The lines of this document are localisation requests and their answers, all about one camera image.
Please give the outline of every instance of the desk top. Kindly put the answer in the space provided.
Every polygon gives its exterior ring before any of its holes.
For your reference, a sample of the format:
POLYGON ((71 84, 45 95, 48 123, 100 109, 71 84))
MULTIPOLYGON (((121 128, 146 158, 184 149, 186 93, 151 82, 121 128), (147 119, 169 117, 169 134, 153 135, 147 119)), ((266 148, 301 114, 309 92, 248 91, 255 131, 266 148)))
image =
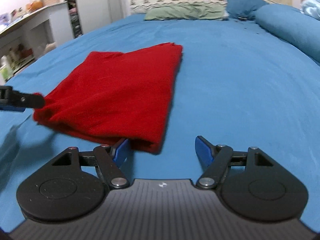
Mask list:
POLYGON ((29 14, 25 14, 20 20, 16 21, 13 24, 10 24, 7 28, 5 28, 2 32, 0 32, 0 39, 4 36, 6 36, 9 33, 12 33, 16 30, 18 30, 20 27, 22 27, 25 23, 27 23, 28 21, 30 21, 32 18, 36 17, 39 13, 41 13, 42 11, 46 10, 47 8, 51 8, 60 4, 64 4, 67 3, 67 1, 61 2, 61 3, 56 3, 53 5, 48 5, 48 6, 44 6, 42 8, 40 8, 39 10, 36 10, 32 13, 29 14))

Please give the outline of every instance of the blue bed sheet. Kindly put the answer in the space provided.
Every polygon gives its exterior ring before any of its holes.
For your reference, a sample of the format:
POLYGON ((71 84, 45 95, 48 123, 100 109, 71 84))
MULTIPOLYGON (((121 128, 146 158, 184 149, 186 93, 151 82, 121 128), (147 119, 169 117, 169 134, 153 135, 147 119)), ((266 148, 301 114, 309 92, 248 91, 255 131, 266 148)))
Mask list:
MULTIPOLYGON (((197 135, 239 151, 259 146, 306 185, 302 220, 320 231, 319 65, 251 21, 143 17, 127 17, 60 46, 8 85, 47 94, 90 51, 181 44, 183 61, 162 152, 135 152, 124 173, 131 179, 195 181, 202 173, 194 150, 197 135)), ((15 199, 18 185, 69 146, 88 151, 97 144, 37 125, 31 109, 0 113, 0 227, 10 231, 23 221, 15 199)))

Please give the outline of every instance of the metal screw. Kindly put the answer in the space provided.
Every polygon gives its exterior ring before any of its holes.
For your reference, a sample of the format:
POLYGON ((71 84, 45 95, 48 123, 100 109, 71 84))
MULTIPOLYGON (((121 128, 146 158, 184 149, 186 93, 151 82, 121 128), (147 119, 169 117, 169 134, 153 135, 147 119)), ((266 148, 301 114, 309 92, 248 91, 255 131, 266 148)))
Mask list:
POLYGON ((210 187, 214 184, 214 179, 211 179, 211 178, 201 178, 199 179, 199 183, 202 185, 202 186, 206 186, 206 187, 210 187))
POLYGON ((114 178, 111 183, 114 186, 124 186, 127 183, 127 180, 125 178, 114 178))

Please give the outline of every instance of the green pillow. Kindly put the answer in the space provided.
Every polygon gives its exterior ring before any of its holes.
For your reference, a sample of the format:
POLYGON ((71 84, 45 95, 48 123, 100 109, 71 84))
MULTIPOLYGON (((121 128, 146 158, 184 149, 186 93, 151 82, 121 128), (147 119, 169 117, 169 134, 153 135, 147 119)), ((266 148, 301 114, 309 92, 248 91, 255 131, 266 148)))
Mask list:
POLYGON ((219 4, 178 3, 154 7, 146 13, 144 20, 224 20, 227 17, 224 6, 219 4))

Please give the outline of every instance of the folded red fabric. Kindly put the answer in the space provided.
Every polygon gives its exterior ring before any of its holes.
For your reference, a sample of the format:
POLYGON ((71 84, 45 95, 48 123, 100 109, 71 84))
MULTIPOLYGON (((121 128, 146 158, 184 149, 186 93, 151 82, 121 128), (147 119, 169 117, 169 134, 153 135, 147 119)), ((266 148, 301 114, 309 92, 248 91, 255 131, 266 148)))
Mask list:
POLYGON ((34 112, 39 124, 75 137, 157 152, 165 132, 182 46, 91 52, 34 112))

